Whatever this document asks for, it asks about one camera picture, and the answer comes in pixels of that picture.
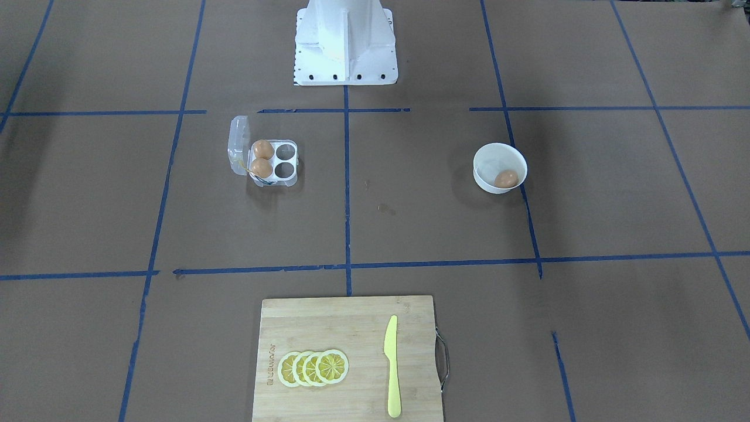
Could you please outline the brown egg from bowl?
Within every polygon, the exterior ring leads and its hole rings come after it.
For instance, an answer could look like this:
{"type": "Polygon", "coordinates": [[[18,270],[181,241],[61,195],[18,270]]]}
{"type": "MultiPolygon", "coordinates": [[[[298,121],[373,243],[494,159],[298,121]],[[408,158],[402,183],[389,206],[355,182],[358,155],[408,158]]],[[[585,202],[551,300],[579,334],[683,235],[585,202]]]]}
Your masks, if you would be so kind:
{"type": "Polygon", "coordinates": [[[493,184],[498,189],[514,189],[520,184],[520,177],[515,170],[504,170],[496,176],[493,184]]]}

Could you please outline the clear plastic egg box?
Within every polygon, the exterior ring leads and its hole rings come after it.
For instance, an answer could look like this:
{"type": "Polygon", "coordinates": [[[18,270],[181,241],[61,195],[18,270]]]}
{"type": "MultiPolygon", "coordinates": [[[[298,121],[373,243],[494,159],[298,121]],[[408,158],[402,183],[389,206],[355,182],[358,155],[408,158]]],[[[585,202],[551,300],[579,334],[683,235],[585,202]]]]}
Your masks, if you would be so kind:
{"type": "Polygon", "coordinates": [[[233,118],[227,141],[227,156],[232,171],[248,176],[259,187],[292,187],[298,180],[299,149],[294,141],[258,139],[251,142],[246,115],[233,118]]]}

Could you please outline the brown egg front in box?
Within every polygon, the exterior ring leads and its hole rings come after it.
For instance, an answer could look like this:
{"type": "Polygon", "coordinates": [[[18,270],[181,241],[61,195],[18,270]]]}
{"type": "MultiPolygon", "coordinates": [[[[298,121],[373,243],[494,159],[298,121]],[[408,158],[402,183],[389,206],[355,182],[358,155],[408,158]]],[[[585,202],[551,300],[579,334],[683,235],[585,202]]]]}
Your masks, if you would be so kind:
{"type": "Polygon", "coordinates": [[[267,179],[273,175],[274,168],[269,160],[255,158],[251,161],[249,171],[258,178],[267,179]]]}

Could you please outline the brown egg in box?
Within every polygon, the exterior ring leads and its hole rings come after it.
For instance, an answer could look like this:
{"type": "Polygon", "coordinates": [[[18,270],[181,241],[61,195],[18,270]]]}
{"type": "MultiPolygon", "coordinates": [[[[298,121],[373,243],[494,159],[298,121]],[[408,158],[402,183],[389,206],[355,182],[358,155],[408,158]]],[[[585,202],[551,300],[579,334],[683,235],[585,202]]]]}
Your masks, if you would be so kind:
{"type": "Polygon", "coordinates": [[[270,160],[274,157],[274,146],[267,139],[258,139],[252,144],[252,152],[257,159],[270,160]]]}
{"type": "Polygon", "coordinates": [[[269,160],[255,158],[251,161],[249,171],[258,178],[267,179],[273,175],[274,168],[269,160]]]}

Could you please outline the brown egg rear in box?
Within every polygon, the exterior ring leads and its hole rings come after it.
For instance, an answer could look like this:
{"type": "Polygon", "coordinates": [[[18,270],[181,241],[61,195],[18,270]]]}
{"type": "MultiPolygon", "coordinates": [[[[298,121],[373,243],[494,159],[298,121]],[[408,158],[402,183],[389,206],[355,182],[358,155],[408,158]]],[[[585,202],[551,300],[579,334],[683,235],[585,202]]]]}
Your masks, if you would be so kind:
{"type": "Polygon", "coordinates": [[[252,152],[257,159],[270,160],[274,157],[274,146],[267,139],[258,139],[252,144],[252,152]]]}

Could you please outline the bamboo cutting board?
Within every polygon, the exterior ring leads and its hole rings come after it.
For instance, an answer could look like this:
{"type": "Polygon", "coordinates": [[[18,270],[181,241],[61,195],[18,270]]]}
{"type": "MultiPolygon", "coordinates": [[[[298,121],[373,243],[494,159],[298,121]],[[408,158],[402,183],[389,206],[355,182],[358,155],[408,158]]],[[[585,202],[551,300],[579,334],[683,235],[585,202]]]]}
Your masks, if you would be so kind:
{"type": "Polygon", "coordinates": [[[263,300],[254,421],[442,421],[432,296],[263,300]]]}

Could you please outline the white ceramic bowl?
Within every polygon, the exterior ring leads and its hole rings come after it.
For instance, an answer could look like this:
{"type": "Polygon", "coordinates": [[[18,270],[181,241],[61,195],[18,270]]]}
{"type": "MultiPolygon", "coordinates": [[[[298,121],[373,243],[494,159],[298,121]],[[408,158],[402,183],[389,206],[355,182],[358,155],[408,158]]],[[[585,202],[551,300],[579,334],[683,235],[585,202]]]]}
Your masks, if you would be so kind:
{"type": "Polygon", "coordinates": [[[513,189],[498,189],[493,182],[496,176],[504,170],[515,170],[520,177],[520,187],[528,174],[527,160],[514,147],[503,142],[491,142],[480,147],[472,160],[472,176],[478,187],[487,193],[500,195],[513,189]]]}

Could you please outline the yellow plastic knife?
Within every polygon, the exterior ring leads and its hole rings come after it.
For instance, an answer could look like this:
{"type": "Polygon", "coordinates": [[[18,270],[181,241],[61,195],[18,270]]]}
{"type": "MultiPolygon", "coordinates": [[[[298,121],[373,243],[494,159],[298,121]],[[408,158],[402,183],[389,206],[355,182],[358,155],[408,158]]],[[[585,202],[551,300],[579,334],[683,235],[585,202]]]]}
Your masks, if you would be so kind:
{"type": "Polygon", "coordinates": [[[392,315],[384,334],[383,352],[388,360],[387,414],[401,417],[401,387],[397,366],[397,315],[392,315]]]}

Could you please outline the lemon slice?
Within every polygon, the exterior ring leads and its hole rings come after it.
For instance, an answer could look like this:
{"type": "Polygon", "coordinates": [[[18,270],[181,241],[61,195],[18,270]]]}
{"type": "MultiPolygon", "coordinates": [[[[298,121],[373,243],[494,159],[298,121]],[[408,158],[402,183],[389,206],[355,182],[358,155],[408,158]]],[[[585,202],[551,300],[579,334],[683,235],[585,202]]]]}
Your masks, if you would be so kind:
{"type": "Polygon", "coordinates": [[[326,385],[340,383],[349,371],[349,360],[342,350],[329,349],[321,352],[317,362],[317,374],[326,385]]]}
{"type": "Polygon", "coordinates": [[[295,379],[296,364],[295,359],[300,355],[300,352],[289,352],[279,359],[277,374],[279,382],[286,387],[300,387],[301,384],[295,379]]]}
{"type": "Polygon", "coordinates": [[[305,352],[298,352],[292,361],[292,376],[293,380],[298,386],[311,387],[311,383],[305,376],[306,360],[311,356],[313,352],[306,350],[305,352]]]}
{"type": "Polygon", "coordinates": [[[310,386],[322,387],[326,384],[317,374],[317,362],[320,357],[320,352],[311,352],[302,364],[302,375],[310,386]]]}

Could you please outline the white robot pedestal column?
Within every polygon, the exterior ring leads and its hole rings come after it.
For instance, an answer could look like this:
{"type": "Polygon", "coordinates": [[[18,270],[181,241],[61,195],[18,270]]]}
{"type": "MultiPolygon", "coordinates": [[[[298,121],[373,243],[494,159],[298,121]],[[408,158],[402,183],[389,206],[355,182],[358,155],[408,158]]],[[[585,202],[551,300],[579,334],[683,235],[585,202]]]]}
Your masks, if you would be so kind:
{"type": "Polygon", "coordinates": [[[295,24],[295,85],[396,84],[394,19],[380,1],[310,1],[295,24]]]}

